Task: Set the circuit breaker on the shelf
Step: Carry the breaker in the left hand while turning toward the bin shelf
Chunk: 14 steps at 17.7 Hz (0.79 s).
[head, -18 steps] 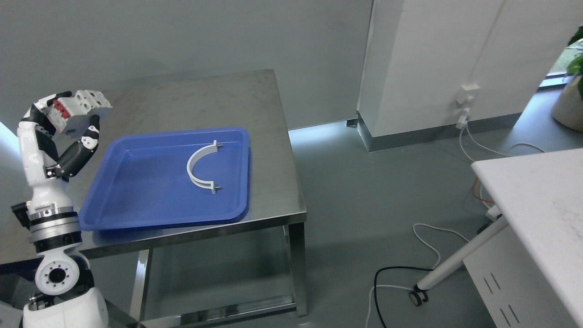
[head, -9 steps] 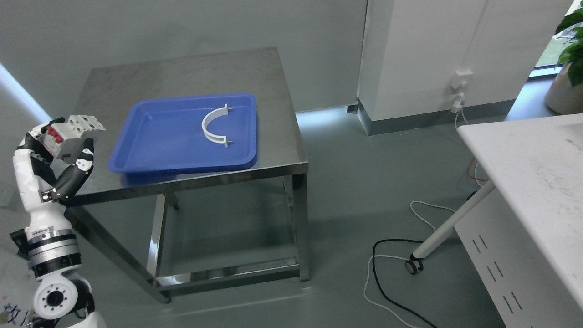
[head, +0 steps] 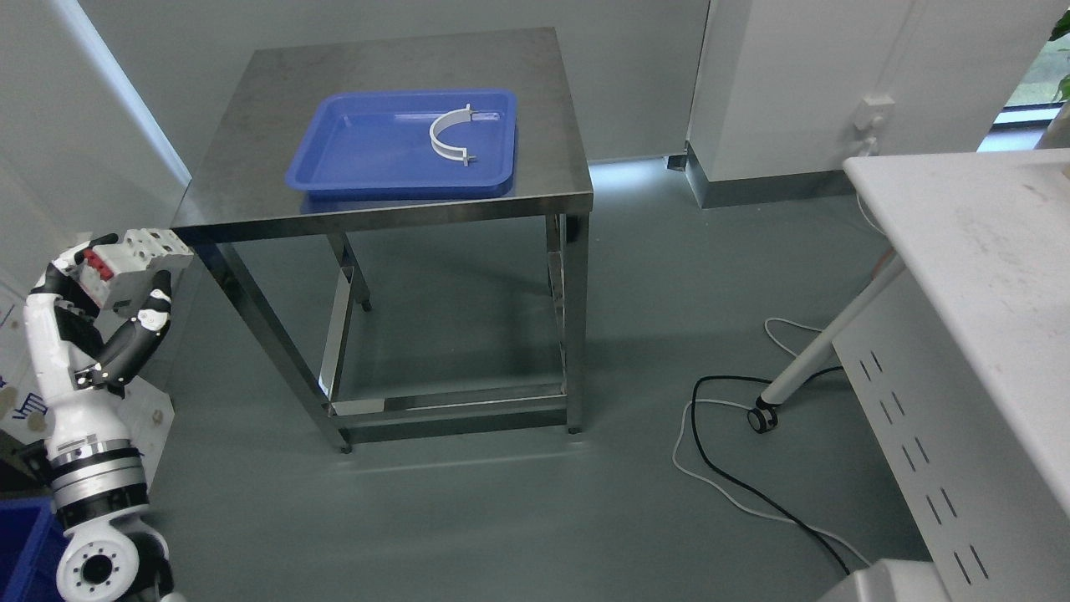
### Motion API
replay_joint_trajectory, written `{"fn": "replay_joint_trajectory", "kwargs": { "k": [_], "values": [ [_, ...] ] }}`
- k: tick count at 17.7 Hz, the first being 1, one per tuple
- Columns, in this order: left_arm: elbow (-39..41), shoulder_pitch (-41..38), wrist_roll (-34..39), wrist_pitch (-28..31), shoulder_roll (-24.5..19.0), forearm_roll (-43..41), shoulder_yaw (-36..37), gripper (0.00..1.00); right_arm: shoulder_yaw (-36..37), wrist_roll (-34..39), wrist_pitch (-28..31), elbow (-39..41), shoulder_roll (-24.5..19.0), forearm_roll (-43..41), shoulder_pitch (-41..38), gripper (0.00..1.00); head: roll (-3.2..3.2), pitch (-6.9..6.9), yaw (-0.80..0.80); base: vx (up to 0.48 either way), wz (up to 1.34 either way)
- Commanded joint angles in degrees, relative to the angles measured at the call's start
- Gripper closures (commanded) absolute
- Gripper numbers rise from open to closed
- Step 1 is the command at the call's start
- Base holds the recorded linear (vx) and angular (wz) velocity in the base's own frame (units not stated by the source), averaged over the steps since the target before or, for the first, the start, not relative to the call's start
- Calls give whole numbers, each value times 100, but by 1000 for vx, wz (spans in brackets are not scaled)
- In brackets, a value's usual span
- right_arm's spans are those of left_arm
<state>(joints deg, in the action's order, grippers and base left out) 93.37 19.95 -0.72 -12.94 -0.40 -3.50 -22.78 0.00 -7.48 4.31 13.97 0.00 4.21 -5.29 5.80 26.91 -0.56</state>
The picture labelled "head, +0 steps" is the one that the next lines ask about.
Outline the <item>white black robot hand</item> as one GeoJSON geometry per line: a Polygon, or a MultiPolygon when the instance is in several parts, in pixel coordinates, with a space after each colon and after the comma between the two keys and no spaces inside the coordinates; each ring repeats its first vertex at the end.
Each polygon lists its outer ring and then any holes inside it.
{"type": "Polygon", "coordinates": [[[129,439],[144,450],[164,436],[171,400],[140,376],[171,330],[173,298],[160,271],[150,297],[133,317],[103,311],[76,278],[85,250],[121,235],[77,243],[46,264],[24,299],[22,319],[39,395],[51,422],[43,439],[47,460],[88,443],[129,439]]]}

